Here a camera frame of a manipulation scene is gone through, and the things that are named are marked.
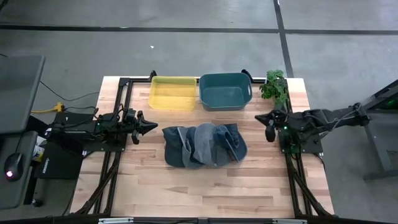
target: denim cloth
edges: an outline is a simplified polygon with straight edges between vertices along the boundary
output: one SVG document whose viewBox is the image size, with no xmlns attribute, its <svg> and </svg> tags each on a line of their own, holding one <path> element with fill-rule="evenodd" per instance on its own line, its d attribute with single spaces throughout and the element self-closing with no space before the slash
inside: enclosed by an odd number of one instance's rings
<svg viewBox="0 0 398 224">
<path fill-rule="evenodd" d="M 169 127 L 163 129 L 163 133 L 165 160 L 174 167 L 199 168 L 203 164 L 221 167 L 242 160 L 247 153 L 236 124 Z"/>
</svg>

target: wood grain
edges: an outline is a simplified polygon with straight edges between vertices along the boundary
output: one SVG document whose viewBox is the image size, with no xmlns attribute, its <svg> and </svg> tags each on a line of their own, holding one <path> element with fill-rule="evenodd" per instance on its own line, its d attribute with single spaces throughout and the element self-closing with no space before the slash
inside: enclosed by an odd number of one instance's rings
<svg viewBox="0 0 398 224">
<path fill-rule="evenodd" d="M 118 81 L 119 77 L 104 77 L 97 103 L 99 113 L 113 111 Z M 309 109 L 303 79 L 289 78 L 287 81 L 293 110 Z M 119 167 L 112 215 L 292 217 L 284 156 L 277 142 L 266 141 L 265 127 L 254 119 L 254 115 L 268 113 L 273 108 L 271 100 L 261 98 L 258 86 L 253 85 L 253 98 L 242 111 L 208 112 L 202 108 L 198 97 L 194 111 L 154 110 L 147 102 L 150 84 L 134 84 L 131 107 L 142 110 L 145 118 L 159 123 L 159 127 L 141 136 L 139 145 L 133 145 L 130 138 L 127 140 Z M 248 146 L 245 160 L 220 169 L 189 170 L 168 166 L 164 161 L 162 128 L 198 126 L 207 122 L 237 123 Z M 71 212 L 78 210 L 97 187 L 103 156 L 103 153 L 96 152 L 84 160 Z M 321 162 L 313 155 L 303 155 L 303 163 L 308 186 L 323 206 L 333 213 Z M 299 191 L 298 195 L 303 205 L 302 193 Z"/>
</svg>

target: computer mouse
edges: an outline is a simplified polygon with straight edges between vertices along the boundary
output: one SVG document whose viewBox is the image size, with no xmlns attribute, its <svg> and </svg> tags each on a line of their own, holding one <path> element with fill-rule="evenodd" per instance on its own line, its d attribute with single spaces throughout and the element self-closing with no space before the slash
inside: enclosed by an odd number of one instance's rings
<svg viewBox="0 0 398 224">
<path fill-rule="evenodd" d="M 4 163 L 4 173 L 10 182 L 17 181 L 22 176 L 24 166 L 22 164 L 22 154 L 15 152 L 7 157 Z"/>
</svg>

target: yellow cable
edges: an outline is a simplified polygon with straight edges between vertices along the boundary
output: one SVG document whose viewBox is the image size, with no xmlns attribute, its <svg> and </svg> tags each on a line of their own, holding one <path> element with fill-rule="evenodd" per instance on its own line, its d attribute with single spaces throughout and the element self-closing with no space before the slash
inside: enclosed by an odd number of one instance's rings
<svg viewBox="0 0 398 224">
<path fill-rule="evenodd" d="M 49 113 L 49 112 L 61 112 L 62 111 L 63 103 L 58 102 L 56 106 L 49 110 L 42 110 L 42 111 L 31 111 L 32 113 Z"/>
</svg>

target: wooden tabletop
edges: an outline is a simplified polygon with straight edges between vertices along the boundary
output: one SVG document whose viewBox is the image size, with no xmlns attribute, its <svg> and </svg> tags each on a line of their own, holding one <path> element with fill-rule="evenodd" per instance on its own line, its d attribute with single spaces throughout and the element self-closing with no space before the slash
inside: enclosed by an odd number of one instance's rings
<svg viewBox="0 0 398 224">
<path fill-rule="evenodd" d="M 119 78 L 104 77 L 97 103 L 98 114 L 113 112 Z M 287 81 L 293 111 L 310 109 L 304 80 L 288 78 Z M 277 141 L 266 141 L 265 126 L 254 119 L 254 115 L 273 109 L 273 103 L 261 98 L 259 85 L 253 85 L 252 89 L 253 98 L 241 111 L 208 112 L 197 97 L 194 111 L 187 112 L 152 109 L 148 105 L 150 83 L 134 84 L 130 107 L 142 110 L 145 119 L 158 123 L 159 127 L 140 136 L 139 145 L 134 145 L 131 138 L 127 139 L 119 166 L 112 216 L 293 217 L 285 157 Z M 220 169 L 197 170 L 178 169 L 165 163 L 162 128 L 209 122 L 238 124 L 248 146 L 243 161 Z M 104 153 L 95 152 L 84 160 L 71 212 L 81 208 L 98 186 L 103 156 Z M 322 163 L 311 154 L 302 157 L 308 187 L 325 209 L 333 213 Z M 302 194 L 299 192 L 298 195 L 304 210 Z"/>
</svg>

